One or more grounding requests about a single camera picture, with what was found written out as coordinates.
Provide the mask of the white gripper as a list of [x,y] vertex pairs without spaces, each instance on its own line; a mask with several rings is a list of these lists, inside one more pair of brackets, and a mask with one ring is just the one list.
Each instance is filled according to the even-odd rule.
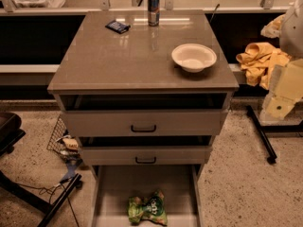
[[283,120],[303,97],[303,59],[276,65],[262,104],[264,120]]

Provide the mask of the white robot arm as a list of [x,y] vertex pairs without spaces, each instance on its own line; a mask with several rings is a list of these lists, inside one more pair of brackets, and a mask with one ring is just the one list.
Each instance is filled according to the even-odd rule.
[[285,13],[279,45],[291,59],[274,67],[260,113],[266,123],[283,120],[303,97],[303,0],[295,0]]

